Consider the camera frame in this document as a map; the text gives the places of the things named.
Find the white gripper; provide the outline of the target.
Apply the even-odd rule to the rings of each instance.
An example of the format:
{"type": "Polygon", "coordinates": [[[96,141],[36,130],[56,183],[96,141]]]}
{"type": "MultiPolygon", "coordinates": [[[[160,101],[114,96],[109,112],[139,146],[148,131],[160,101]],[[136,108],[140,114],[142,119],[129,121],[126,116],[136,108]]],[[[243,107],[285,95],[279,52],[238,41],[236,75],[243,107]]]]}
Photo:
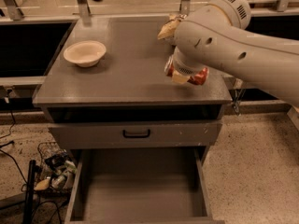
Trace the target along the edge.
{"type": "Polygon", "coordinates": [[[172,73],[172,81],[177,84],[187,83],[189,76],[194,76],[205,68],[202,63],[185,55],[179,48],[174,50],[173,65],[176,70],[172,73]]]}

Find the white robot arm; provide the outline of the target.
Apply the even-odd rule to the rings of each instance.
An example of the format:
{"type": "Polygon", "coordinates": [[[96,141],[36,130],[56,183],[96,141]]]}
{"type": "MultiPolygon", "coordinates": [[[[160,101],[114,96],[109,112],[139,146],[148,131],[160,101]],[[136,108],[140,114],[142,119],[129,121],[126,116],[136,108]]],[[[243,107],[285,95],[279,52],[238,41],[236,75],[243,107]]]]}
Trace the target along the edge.
{"type": "Polygon", "coordinates": [[[299,41],[246,30],[247,0],[210,0],[175,31],[173,65],[183,76],[208,66],[299,106],[299,41]]]}

